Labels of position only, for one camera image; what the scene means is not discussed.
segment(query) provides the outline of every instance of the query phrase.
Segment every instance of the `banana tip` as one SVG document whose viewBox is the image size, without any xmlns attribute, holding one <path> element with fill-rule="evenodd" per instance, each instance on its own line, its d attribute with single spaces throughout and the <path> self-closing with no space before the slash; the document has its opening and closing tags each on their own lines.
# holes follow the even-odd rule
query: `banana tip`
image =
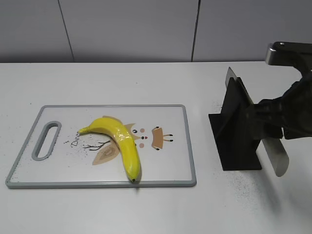
<svg viewBox="0 0 312 234">
<path fill-rule="evenodd" d="M 81 128 L 80 130 L 78 130 L 79 134 L 85 134 L 85 133 L 88 133 L 88 132 L 89 132 L 89 127 Z"/>
</svg>

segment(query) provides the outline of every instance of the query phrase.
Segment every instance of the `cutting board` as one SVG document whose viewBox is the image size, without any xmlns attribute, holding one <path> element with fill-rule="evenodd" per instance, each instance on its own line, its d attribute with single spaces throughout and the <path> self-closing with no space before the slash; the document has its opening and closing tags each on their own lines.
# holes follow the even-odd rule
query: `cutting board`
<svg viewBox="0 0 312 234">
<path fill-rule="evenodd" d="M 126 126 L 141 162 L 139 181 L 126 176 L 108 136 L 77 131 L 108 116 Z M 196 184 L 183 105 L 43 106 L 7 177 L 13 188 L 191 187 Z"/>
</svg>

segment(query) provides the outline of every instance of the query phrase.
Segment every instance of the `white table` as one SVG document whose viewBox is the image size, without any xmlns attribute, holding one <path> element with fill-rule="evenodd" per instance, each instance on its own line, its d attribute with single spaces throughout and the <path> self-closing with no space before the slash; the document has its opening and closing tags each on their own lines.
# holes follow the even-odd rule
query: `white table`
<svg viewBox="0 0 312 234">
<path fill-rule="evenodd" d="M 0 64 L 0 233 L 293 234 L 312 232 L 312 140 L 283 140 L 290 166 L 224 172 L 208 113 L 218 113 L 228 67 L 254 102 L 300 78 L 264 62 Z M 192 188 L 9 190 L 5 178 L 43 105 L 184 104 L 197 185 Z"/>
</svg>

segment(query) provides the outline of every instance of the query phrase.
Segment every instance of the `yellow banana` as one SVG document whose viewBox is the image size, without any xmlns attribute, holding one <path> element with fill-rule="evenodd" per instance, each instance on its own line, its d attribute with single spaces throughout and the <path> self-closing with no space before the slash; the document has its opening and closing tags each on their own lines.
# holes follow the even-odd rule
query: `yellow banana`
<svg viewBox="0 0 312 234">
<path fill-rule="evenodd" d="M 90 126 L 80 129 L 78 133 L 103 133 L 113 138 L 121 152 L 127 176 L 135 182 L 140 173 L 140 159 L 135 141 L 121 122 L 109 117 L 98 118 Z"/>
</svg>

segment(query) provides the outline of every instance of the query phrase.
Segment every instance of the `cartoon illustration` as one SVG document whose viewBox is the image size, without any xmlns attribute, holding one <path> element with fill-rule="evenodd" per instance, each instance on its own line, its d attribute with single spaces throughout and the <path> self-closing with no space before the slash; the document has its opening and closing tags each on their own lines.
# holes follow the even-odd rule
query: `cartoon illustration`
<svg viewBox="0 0 312 234">
<path fill-rule="evenodd" d="M 113 118 L 113 119 L 119 121 L 120 123 L 122 123 L 119 119 L 114 118 L 114 117 L 110 117 L 110 116 L 103 116 L 103 117 Z M 130 123 L 130 124 L 126 124 L 124 126 L 127 128 L 128 132 L 131 134 L 132 138 L 135 141 L 139 140 L 139 139 L 147 140 L 148 139 L 147 136 L 138 136 L 138 134 L 139 134 L 138 130 L 133 128 L 134 125 L 135 125 L 135 123 Z M 139 131 L 140 131 L 140 133 L 143 134 L 145 132 L 145 129 L 141 128 Z M 154 149 L 156 149 L 157 151 L 159 151 L 160 149 L 163 148 L 164 141 L 173 142 L 173 139 L 165 139 L 165 137 L 173 137 L 173 135 L 172 134 L 164 135 L 161 127 L 158 127 L 158 126 L 155 127 L 152 130 L 152 135 L 153 135 L 153 141 L 152 141 L 151 146 Z M 99 143 L 99 145 L 97 145 L 97 146 L 96 145 L 95 146 L 86 145 L 85 147 L 83 147 L 84 149 L 88 149 L 89 151 L 100 150 L 97 153 L 92 165 L 99 165 L 99 164 L 108 162 L 108 161 L 114 159 L 120 153 L 118 146 L 116 145 L 116 143 L 112 139 L 109 141 L 106 141 L 106 142 L 98 142 L 98 143 Z M 139 148 L 144 148 L 144 143 L 140 143 Z"/>
<path fill-rule="evenodd" d="M 173 135 L 172 134 L 163 135 L 162 128 L 155 127 L 152 130 L 152 133 L 153 133 L 152 147 L 156 150 L 162 149 L 164 141 L 169 141 L 169 142 L 173 141 L 172 139 L 171 140 L 164 139 L 164 137 L 168 137 L 168 136 L 173 137 Z"/>
</svg>

